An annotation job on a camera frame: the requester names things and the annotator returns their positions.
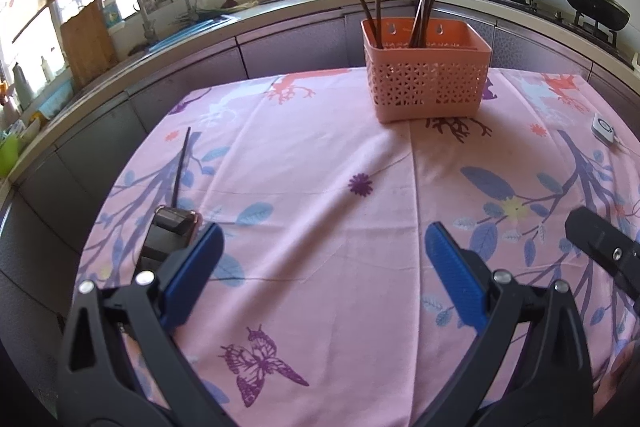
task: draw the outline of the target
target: sink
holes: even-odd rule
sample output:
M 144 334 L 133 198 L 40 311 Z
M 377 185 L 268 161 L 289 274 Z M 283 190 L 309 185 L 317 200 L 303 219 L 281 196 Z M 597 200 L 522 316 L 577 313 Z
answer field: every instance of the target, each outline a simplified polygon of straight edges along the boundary
M 194 24 L 193 26 L 189 26 L 188 28 L 180 30 L 179 32 L 174 33 L 173 35 L 161 40 L 160 42 L 157 42 L 156 44 L 154 44 L 148 49 L 147 53 L 151 54 L 151 53 L 156 53 L 158 51 L 164 50 L 169 46 L 173 46 L 174 44 L 177 44 L 179 41 L 183 39 L 193 37 L 194 35 L 200 32 L 210 30 L 212 28 L 215 28 L 216 26 L 220 26 L 221 24 L 224 24 L 233 19 L 234 17 L 231 17 L 229 15 L 221 15 L 220 17 L 216 17 L 215 19 Z

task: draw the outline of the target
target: pink tablecloth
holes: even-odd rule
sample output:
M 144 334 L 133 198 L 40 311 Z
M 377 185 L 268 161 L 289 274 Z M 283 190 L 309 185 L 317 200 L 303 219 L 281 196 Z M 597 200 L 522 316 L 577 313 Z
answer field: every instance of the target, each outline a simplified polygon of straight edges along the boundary
M 635 237 L 640 145 L 578 76 L 492 70 L 483 98 L 474 119 L 381 125 L 363 69 L 192 92 L 116 182 L 78 279 L 130 281 L 191 126 L 180 205 L 220 223 L 226 247 L 175 338 L 242 427 L 405 426 L 425 409 L 474 337 L 424 254 L 432 221 L 521 282 L 569 281 L 597 379 L 636 318 L 564 220 L 587 204 Z M 594 138 L 595 112 L 627 148 Z

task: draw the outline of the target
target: hand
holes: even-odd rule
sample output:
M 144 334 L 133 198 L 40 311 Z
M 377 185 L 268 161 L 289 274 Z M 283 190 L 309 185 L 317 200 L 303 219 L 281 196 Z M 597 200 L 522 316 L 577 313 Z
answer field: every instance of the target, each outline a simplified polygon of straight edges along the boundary
M 593 414 L 596 415 L 607 404 L 607 402 L 616 394 L 618 384 L 622 379 L 631 358 L 633 357 L 636 343 L 628 343 L 625 348 L 620 351 L 616 360 L 613 362 L 611 372 L 607 373 L 600 382 L 600 387 L 593 396 Z

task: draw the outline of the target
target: blue gripper pad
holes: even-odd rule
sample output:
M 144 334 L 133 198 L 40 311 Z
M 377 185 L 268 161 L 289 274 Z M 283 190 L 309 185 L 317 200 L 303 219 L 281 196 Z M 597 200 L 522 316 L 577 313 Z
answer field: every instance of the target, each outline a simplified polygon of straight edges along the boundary
M 180 263 L 164 290 L 164 310 L 159 321 L 165 331 L 173 331 L 187 321 L 224 249 L 222 229 L 212 223 L 192 247 L 175 251 L 164 261 Z
M 424 233 L 424 248 L 460 319 L 482 333 L 488 322 L 486 295 L 460 256 L 456 242 L 440 223 L 431 223 Z

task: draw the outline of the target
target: wok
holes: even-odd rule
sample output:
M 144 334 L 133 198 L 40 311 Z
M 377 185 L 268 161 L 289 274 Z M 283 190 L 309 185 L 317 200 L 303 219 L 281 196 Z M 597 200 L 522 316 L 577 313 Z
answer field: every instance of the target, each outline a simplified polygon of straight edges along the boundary
M 614 0 L 567 0 L 577 12 L 619 32 L 629 22 L 629 12 Z

